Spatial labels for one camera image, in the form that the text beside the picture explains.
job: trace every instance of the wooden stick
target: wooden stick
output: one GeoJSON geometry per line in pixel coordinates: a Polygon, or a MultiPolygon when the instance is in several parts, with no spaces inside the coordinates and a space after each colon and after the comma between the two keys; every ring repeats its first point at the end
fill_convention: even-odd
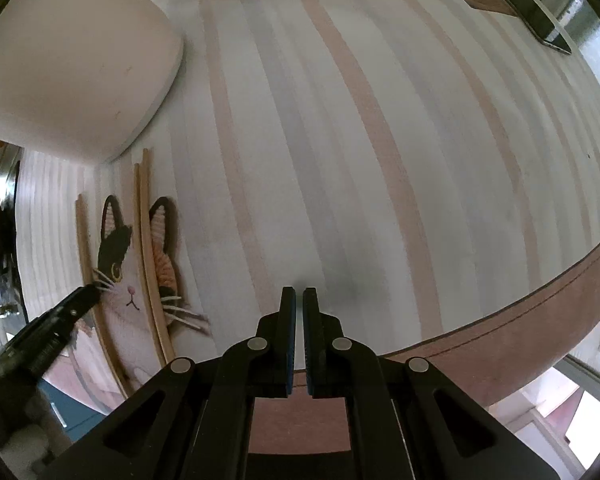
{"type": "Polygon", "coordinates": [[[142,259],[144,260],[144,272],[146,284],[149,290],[151,310],[154,314],[153,324],[160,339],[162,352],[167,362],[175,358],[171,337],[167,330],[167,322],[162,310],[160,291],[158,290],[158,279],[155,274],[154,248],[151,244],[151,225],[149,222],[149,150],[142,150],[142,164],[140,165],[140,228],[142,235],[142,259]]]}
{"type": "MultiPolygon", "coordinates": [[[[78,195],[78,199],[75,201],[75,234],[78,240],[78,258],[80,259],[80,272],[82,273],[82,282],[87,285],[93,281],[93,270],[91,268],[91,253],[89,250],[89,237],[87,228],[87,215],[84,206],[84,198],[82,194],[78,195]]],[[[116,384],[125,399],[128,399],[133,394],[133,389],[126,380],[126,375],[123,371],[123,367],[118,359],[115,346],[109,330],[107,329],[107,323],[104,319],[104,312],[102,311],[101,304],[95,305],[91,311],[93,312],[94,325],[96,327],[96,336],[102,346],[104,357],[107,360],[109,369],[116,380],[116,384]]]]}
{"type": "Polygon", "coordinates": [[[142,240],[142,192],[141,192],[141,166],[140,164],[134,164],[134,225],[133,225],[133,238],[134,247],[136,248],[136,258],[138,259],[138,278],[142,285],[142,295],[144,297],[144,311],[146,313],[146,321],[149,325],[149,331],[151,332],[151,339],[154,342],[155,352],[158,354],[158,361],[160,366],[167,364],[165,359],[162,345],[160,344],[160,338],[158,337],[158,331],[155,327],[154,313],[151,304],[151,288],[147,283],[147,270],[146,264],[147,259],[144,256],[147,250],[150,252],[150,262],[152,269],[154,268],[154,254],[151,248],[151,241],[149,242],[148,248],[144,247],[142,240]]]}

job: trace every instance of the pink stripe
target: pink stripe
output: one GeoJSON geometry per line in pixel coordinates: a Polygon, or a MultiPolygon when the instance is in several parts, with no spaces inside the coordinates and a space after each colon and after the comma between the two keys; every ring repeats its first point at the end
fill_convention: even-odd
{"type": "Polygon", "coordinates": [[[247,195],[244,190],[244,171],[242,170],[240,152],[234,136],[234,119],[231,114],[229,94],[222,71],[218,29],[208,1],[202,3],[202,19],[205,29],[206,62],[209,70],[211,99],[214,106],[224,174],[229,187],[231,203],[234,206],[235,223],[242,243],[242,250],[247,260],[258,307],[261,313],[269,314],[277,310],[277,305],[271,288],[267,265],[262,255],[262,248],[253,227],[247,204],[247,195]]]}
{"type": "Polygon", "coordinates": [[[304,10],[322,37],[336,63],[345,85],[358,108],[371,141],[389,197],[394,206],[402,243],[409,259],[411,281],[420,317],[423,338],[443,332],[440,299],[431,263],[427,237],[418,211],[415,193],[400,158],[394,136],[387,124],[371,85],[349,46],[333,25],[318,0],[301,0],[304,10]]]}
{"type": "MultiPolygon", "coordinates": [[[[580,121],[584,125],[584,132],[587,134],[587,137],[589,137],[589,141],[591,142],[591,145],[593,146],[594,156],[596,157],[596,163],[597,163],[598,169],[600,171],[600,150],[598,149],[598,142],[600,142],[600,136],[598,138],[596,138],[596,136],[595,136],[595,134],[593,134],[592,130],[589,130],[587,128],[587,126],[593,126],[594,121],[597,121],[598,126],[600,127],[600,115],[596,114],[595,117],[592,117],[592,114],[590,113],[590,110],[584,101],[584,99],[590,97],[590,92],[587,92],[586,95],[583,95],[583,93],[581,91],[576,93],[576,88],[574,88],[573,84],[567,78],[564,68],[556,61],[554,56],[547,55],[549,53],[545,53],[545,54],[546,54],[547,59],[551,63],[551,66],[554,68],[555,73],[557,73],[558,76],[560,76],[560,80],[562,81],[562,84],[571,93],[571,97],[572,97],[571,102],[573,103],[573,107],[575,108],[575,110],[577,111],[577,113],[580,117],[580,121]],[[583,115],[587,116],[587,119],[588,119],[587,122],[584,121],[583,115]]],[[[597,81],[595,81],[594,83],[596,85],[600,86],[600,84],[597,81]]]]}
{"type": "Polygon", "coordinates": [[[419,3],[418,0],[404,0],[404,2],[411,7],[411,9],[413,9],[413,11],[420,17],[427,27],[429,27],[442,47],[454,59],[458,65],[458,68],[460,68],[462,74],[469,83],[469,86],[475,98],[477,99],[478,104],[480,105],[480,109],[482,110],[484,118],[489,125],[493,139],[496,142],[498,152],[500,153],[500,157],[502,158],[507,170],[507,174],[509,175],[513,194],[516,198],[516,206],[518,207],[520,219],[522,220],[522,234],[526,253],[526,272],[530,288],[531,290],[535,290],[542,285],[540,278],[540,258],[538,255],[538,238],[536,236],[536,229],[534,228],[533,219],[531,216],[529,198],[524,189],[522,170],[520,170],[516,156],[511,150],[511,146],[509,145],[509,141],[507,139],[507,132],[504,129],[500,115],[498,114],[498,111],[491,100],[489,91],[486,89],[483,82],[480,81],[480,78],[478,78],[477,74],[471,68],[460,50],[458,50],[458,47],[454,45],[453,41],[440,26],[440,24],[419,3]]]}
{"type": "MultiPolygon", "coordinates": [[[[544,69],[544,78],[545,80],[549,81],[552,78],[555,79],[555,75],[557,75],[557,72],[560,72],[560,69],[558,69],[557,65],[554,65],[555,62],[555,58],[556,57],[566,57],[564,54],[560,54],[558,52],[555,52],[551,49],[548,48],[538,48],[538,42],[535,38],[532,37],[531,34],[528,33],[528,30],[526,30],[525,27],[514,27],[512,28],[508,34],[510,35],[510,37],[512,37],[513,39],[513,35],[515,35],[515,37],[517,38],[518,41],[514,41],[516,44],[522,42],[522,43],[526,43],[526,45],[534,50],[534,53],[537,54],[536,59],[541,63],[541,67],[544,69]],[[549,69],[549,65],[554,66],[554,71],[552,72],[551,69],[549,69]]],[[[586,146],[584,145],[584,137],[582,135],[582,132],[584,132],[585,134],[587,134],[587,137],[589,137],[590,142],[592,143],[592,145],[595,147],[596,143],[591,139],[591,136],[589,135],[589,129],[585,126],[584,120],[582,119],[583,115],[581,113],[581,107],[577,104],[577,100],[573,99],[573,96],[571,97],[571,105],[570,105],[570,93],[569,92],[563,92],[562,93],[562,101],[564,102],[564,105],[566,107],[566,111],[565,113],[559,113],[559,117],[561,119],[562,124],[570,124],[573,128],[573,135],[574,135],[574,140],[575,142],[577,142],[577,146],[576,149],[574,149],[574,160],[577,160],[578,158],[578,154],[580,154],[580,156],[584,156],[584,155],[590,155],[587,150],[588,148],[586,148],[586,146]]],[[[592,164],[586,163],[583,172],[584,173],[588,173],[590,170],[592,170],[592,164]]],[[[598,186],[597,184],[594,184],[594,188],[596,191],[596,203],[592,204],[592,206],[594,207],[594,209],[598,212],[598,227],[600,228],[600,186],[598,186]]],[[[587,190],[584,189],[584,195],[585,197],[589,197],[589,195],[587,194],[587,190]]],[[[587,209],[587,213],[589,214],[589,219],[590,222],[592,221],[591,216],[590,216],[590,211],[587,209]]]]}
{"type": "Polygon", "coordinates": [[[599,321],[600,243],[542,288],[496,314],[387,356],[400,362],[426,357],[489,406],[538,377],[599,321]]]}
{"type": "Polygon", "coordinates": [[[582,220],[582,227],[584,229],[585,243],[587,245],[587,248],[590,248],[592,245],[591,245],[591,220],[589,218],[589,210],[587,209],[587,202],[584,198],[584,190],[582,189],[582,181],[580,180],[580,175],[578,174],[576,160],[575,160],[575,157],[573,156],[573,152],[571,151],[571,148],[569,147],[569,143],[567,141],[566,134],[564,133],[564,128],[562,127],[562,124],[560,123],[560,120],[558,119],[558,113],[555,111],[555,108],[551,102],[551,99],[549,99],[549,96],[547,95],[546,91],[540,84],[540,81],[538,80],[538,75],[533,70],[533,68],[531,67],[529,62],[526,60],[524,54],[522,54],[522,52],[520,51],[520,49],[516,45],[516,43],[511,39],[511,37],[506,33],[504,28],[502,28],[500,23],[498,23],[498,21],[496,19],[494,19],[493,16],[490,16],[487,14],[486,18],[491,23],[493,28],[495,28],[498,31],[498,33],[501,35],[502,39],[505,41],[505,43],[507,43],[509,45],[510,49],[513,51],[515,56],[518,58],[518,61],[522,65],[522,67],[525,70],[526,74],[528,75],[529,79],[531,79],[532,83],[538,90],[540,98],[542,99],[542,104],[544,104],[544,107],[546,108],[547,112],[549,113],[549,117],[551,117],[551,122],[553,123],[555,131],[558,135],[558,138],[560,139],[560,144],[562,145],[562,148],[564,149],[564,153],[567,157],[567,163],[569,164],[569,170],[571,172],[571,175],[573,176],[573,181],[574,181],[575,187],[576,187],[576,196],[578,197],[578,204],[580,204],[580,219],[582,220]]]}

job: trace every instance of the cat face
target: cat face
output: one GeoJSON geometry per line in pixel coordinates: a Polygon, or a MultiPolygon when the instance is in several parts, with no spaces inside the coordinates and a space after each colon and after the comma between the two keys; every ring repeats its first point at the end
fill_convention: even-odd
{"type": "MultiPolygon", "coordinates": [[[[96,279],[103,292],[102,303],[120,314],[124,313],[129,321],[136,317],[133,310],[139,312],[141,306],[140,286],[137,265],[130,258],[131,226],[122,221],[118,200],[110,195],[105,200],[100,228],[100,249],[98,250],[98,268],[96,279]]],[[[136,320],[143,323],[140,316],[136,320]]]]}

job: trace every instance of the cat illustration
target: cat illustration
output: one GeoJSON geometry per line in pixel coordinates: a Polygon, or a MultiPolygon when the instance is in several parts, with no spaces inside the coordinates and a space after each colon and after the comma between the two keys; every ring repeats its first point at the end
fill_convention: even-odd
{"type": "MultiPolygon", "coordinates": [[[[160,302],[167,324],[180,322],[207,333],[206,318],[180,306],[176,273],[166,254],[169,242],[171,205],[167,197],[159,198],[149,211],[152,250],[160,302]]],[[[160,363],[148,323],[153,322],[145,304],[132,227],[125,225],[118,200],[107,197],[102,211],[98,267],[94,269],[96,286],[101,290],[100,303],[113,344],[131,386],[138,389],[160,370],[160,363]]]]}
{"type": "Polygon", "coordinates": [[[164,310],[167,325],[174,321],[180,322],[197,332],[209,335],[208,328],[202,323],[206,317],[196,314],[187,308],[178,306],[182,299],[178,296],[178,282],[171,259],[166,253],[170,243],[168,231],[170,230],[172,206],[170,200],[161,196],[149,210],[149,224],[151,227],[151,243],[154,253],[155,275],[158,281],[160,302],[164,310]]]}
{"type": "Polygon", "coordinates": [[[137,390],[160,371],[160,361],[149,327],[132,243],[132,227],[125,225],[115,196],[104,203],[100,227],[96,286],[105,322],[128,382],[137,390]]]}

